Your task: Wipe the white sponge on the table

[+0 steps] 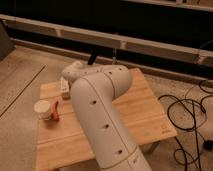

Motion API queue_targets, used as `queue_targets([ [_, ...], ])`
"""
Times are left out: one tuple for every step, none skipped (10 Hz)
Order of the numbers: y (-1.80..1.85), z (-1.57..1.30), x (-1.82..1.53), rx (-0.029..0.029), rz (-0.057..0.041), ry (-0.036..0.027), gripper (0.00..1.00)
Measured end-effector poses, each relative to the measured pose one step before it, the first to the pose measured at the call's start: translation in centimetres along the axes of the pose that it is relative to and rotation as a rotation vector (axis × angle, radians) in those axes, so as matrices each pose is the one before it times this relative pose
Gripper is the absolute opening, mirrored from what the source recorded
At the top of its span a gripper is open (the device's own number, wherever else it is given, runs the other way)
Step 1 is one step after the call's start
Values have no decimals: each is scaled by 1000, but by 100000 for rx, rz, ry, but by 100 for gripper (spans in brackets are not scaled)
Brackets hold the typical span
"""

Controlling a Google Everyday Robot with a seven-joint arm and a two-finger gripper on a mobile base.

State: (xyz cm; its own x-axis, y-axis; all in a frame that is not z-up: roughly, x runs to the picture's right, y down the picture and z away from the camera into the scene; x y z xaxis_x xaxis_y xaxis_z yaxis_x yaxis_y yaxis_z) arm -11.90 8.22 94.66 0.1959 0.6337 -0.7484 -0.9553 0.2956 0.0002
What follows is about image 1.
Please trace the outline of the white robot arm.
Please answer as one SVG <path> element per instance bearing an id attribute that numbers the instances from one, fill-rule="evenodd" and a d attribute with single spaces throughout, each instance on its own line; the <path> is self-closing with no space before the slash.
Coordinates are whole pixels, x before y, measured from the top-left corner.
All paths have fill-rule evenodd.
<path id="1" fill-rule="evenodd" d="M 112 104 L 131 87 L 129 69 L 73 62 L 62 76 L 71 84 L 72 107 L 101 171 L 152 171 Z"/>

